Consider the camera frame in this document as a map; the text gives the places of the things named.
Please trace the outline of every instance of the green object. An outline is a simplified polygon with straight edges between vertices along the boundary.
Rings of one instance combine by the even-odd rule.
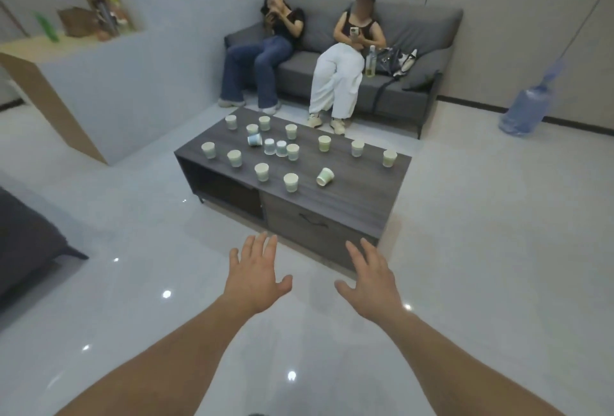
[[[49,23],[49,20],[42,16],[39,12],[35,12],[36,20],[41,24],[43,31],[47,34],[47,37],[51,40],[51,42],[59,42],[58,33],[55,31],[55,28]]]

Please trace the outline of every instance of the sneaker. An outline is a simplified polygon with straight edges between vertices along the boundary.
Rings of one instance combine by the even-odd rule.
[[[345,123],[341,118],[333,118],[330,121],[330,127],[335,131],[335,134],[345,134]]]
[[[223,108],[228,108],[228,107],[242,107],[245,105],[245,101],[240,101],[240,102],[235,102],[235,101],[226,101],[225,99],[218,99],[217,100],[217,105],[219,105],[220,107]]]
[[[317,128],[322,126],[322,119],[318,114],[309,114],[309,118],[307,119],[307,126],[311,126],[311,128]]]
[[[280,110],[281,104],[278,102],[273,107],[268,107],[266,109],[260,109],[261,112],[264,112],[266,115],[275,115],[278,110]]]

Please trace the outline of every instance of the drawer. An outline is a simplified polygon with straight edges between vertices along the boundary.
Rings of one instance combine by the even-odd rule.
[[[379,241],[275,196],[261,193],[261,197],[267,225],[272,233],[348,269],[354,270],[354,265],[345,247],[346,240],[356,246],[360,246],[361,238],[375,245]]]

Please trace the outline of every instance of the glossy floor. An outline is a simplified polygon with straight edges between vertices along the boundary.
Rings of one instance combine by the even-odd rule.
[[[113,167],[68,148],[38,112],[0,114],[0,184],[91,259],[30,279],[0,312],[0,414],[52,415],[206,307],[254,226],[191,195],[173,150],[212,107]],[[305,109],[284,108],[303,122]],[[422,141],[356,122],[351,138],[414,156],[381,248],[412,308],[565,412],[612,414],[614,140],[440,103]],[[342,277],[282,242],[294,290],[226,352],[199,415],[428,415],[390,340],[338,297]]]

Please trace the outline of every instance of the black hair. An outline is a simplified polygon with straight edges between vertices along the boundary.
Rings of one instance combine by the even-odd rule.
[[[266,15],[269,12],[268,7],[266,6],[267,2],[268,0],[265,0],[264,4],[262,4],[262,8],[260,9],[260,13],[262,13],[263,15]],[[290,8],[290,6],[286,3],[286,1],[284,1],[284,4],[286,5],[286,7]]]

